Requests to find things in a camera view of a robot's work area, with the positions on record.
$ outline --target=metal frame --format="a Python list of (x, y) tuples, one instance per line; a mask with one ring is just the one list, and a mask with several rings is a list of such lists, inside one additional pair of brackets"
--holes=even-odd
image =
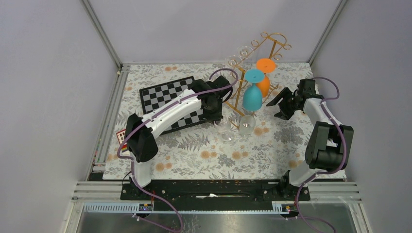
[(318, 43), (315, 46), (315, 49), (312, 52), (312, 55), (310, 55), (310, 58), (308, 60), (309, 65), (312, 66), (313, 61), (315, 60), (316, 56), (319, 53), (320, 48), (322, 47), (323, 43), (325, 42), (327, 36), (329, 35), (330, 31), (332, 30), (333, 26), (335, 26), (336, 21), (338, 20), (339, 16), (341, 15), (341, 12), (343, 8), (346, 6), (346, 3), (348, 0), (341, 0), (336, 7), (335, 12), (333, 12), (332, 17), (329, 20), (329, 23), (327, 23), (327, 26), (325, 30), (322, 33), (321, 38), (319, 39)]
[(113, 134), (116, 117), (120, 108), (121, 98), (123, 96), (129, 70), (130, 65), (123, 66), (121, 71), (118, 72), (118, 77), (110, 93), (109, 103), (106, 107), (104, 118), (100, 126), (99, 136), (97, 138), (95, 146), (93, 147), (93, 156), (90, 161), (90, 166), (88, 167), (86, 180), (92, 171), (104, 171), (107, 152), (109, 149), (111, 136)]
[[(301, 203), (345, 203), (351, 210), (357, 232), (371, 233), (363, 203), (355, 182), (311, 182), (308, 184), (311, 201)], [(131, 205), (141, 201), (120, 200), (121, 182), (78, 182), (72, 196), (72, 210), (66, 227), (66, 233), (75, 233), (83, 211), (105, 213), (129, 213)], [(279, 205), (293, 204), (293, 201), (273, 201), (273, 211), (179, 211), (182, 214), (278, 214)], [(157, 211), (173, 214), (173, 211)]]
[(113, 48), (112, 43), (110, 43), (110, 40), (107, 37), (107, 34), (104, 31), (99, 19), (97, 18), (97, 15), (94, 12), (93, 7), (91, 6), (89, 0), (81, 0), (80, 2), (82, 3), (82, 5), (85, 8), (87, 14), (89, 15), (89, 17), (90, 17), (90, 19), (93, 23), (93, 26), (97, 30), (97, 33), (99, 34), (100, 38), (102, 39), (103, 44), (106, 46), (106, 49), (109, 52), (110, 56), (112, 57), (113, 62), (120, 69), (121, 65), (122, 65), (121, 60), (117, 56), (117, 53), (116, 53), (115, 49)]

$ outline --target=black robotic arm joint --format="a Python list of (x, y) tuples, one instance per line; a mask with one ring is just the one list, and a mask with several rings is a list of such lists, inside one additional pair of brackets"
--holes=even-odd
[[(221, 75), (213, 82), (205, 82), (201, 79), (194, 80), (191, 84), (189, 84), (189, 89), (193, 90), (195, 93), (199, 93), (229, 85), (229, 81)], [(219, 121), (222, 119), (222, 98), (229, 92), (233, 92), (232, 87), (217, 92), (198, 95), (197, 98), (202, 101), (204, 120)]]
[[(347, 165), (350, 148), (352, 145), (353, 128), (340, 125), (346, 142), (346, 159), (342, 169)], [(327, 142), (331, 139), (336, 146), (328, 146)], [(338, 130), (334, 125), (326, 122), (317, 121), (308, 146), (306, 147), (305, 160), (310, 169), (323, 169), (333, 171), (339, 167), (343, 159), (343, 144), (339, 137)]]
[[(127, 137), (136, 127), (143, 124), (142, 118), (136, 113), (129, 116), (126, 124)], [(127, 149), (131, 154), (136, 156), (138, 162), (147, 162), (151, 160), (159, 151), (157, 143), (152, 134), (152, 129), (143, 126), (127, 142)]]

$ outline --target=reflective metal surface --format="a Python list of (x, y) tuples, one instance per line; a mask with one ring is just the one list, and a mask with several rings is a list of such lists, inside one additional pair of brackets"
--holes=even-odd
[[(319, 217), (330, 222), (338, 232), (356, 232), (349, 208), (345, 204), (302, 203), (305, 216)], [(312, 230), (302, 220), (283, 220), (280, 215), (249, 214), (184, 214), (184, 233), (306, 233)], [(150, 220), (178, 229), (174, 214), (151, 214)], [(322, 232), (333, 232), (327, 225), (310, 221)], [(167, 233), (157, 226), (137, 222), (130, 214), (84, 212), (78, 233)]]

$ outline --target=floral tablecloth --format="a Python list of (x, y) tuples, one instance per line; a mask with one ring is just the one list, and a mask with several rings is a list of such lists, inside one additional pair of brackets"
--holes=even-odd
[[(176, 65), (133, 65), (120, 104), (116, 125), (107, 155), (103, 178), (122, 179), (130, 171), (130, 161), (119, 159), (116, 151), (119, 143), (116, 132), (126, 126), (127, 118), (137, 113), (143, 115), (139, 90), (156, 84), (188, 76), (207, 79), (222, 64), (176, 64)], [(253, 64), (245, 64), (249, 69)], [(232, 82), (229, 72), (222, 72)], [(300, 79), (311, 78), (308, 63), (279, 63), (274, 72), (268, 74), (272, 84), (279, 84), (267, 100), (272, 100), (287, 86), (296, 89)], [(238, 129), (231, 141), (218, 137), (210, 123), (204, 123), (160, 136), (156, 142), (159, 152), (152, 159), (153, 179), (278, 179), (288, 169), (304, 161), (305, 149), (313, 126), (301, 111), (296, 111), (289, 120), (273, 115), (278, 106), (263, 107), (256, 114), (256, 127), (249, 136), (242, 137)], [(240, 116), (223, 104), (223, 115), (238, 121)], [(323, 178), (345, 178), (344, 171)]]

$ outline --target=black and white checkerboard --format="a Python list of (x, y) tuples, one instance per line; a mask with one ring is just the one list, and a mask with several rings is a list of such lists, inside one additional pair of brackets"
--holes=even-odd
[[(140, 89), (140, 100), (142, 102), (143, 113), (151, 113), (152, 111), (162, 107), (172, 99), (180, 95), (188, 85), (194, 80), (193, 76), (170, 81), (168, 83), (162, 83), (156, 86)], [(168, 127), (162, 134), (170, 133), (173, 131), (181, 130), (190, 126), (204, 123), (202, 119), (203, 110), (199, 109), (196, 112), (192, 112), (170, 127)]]

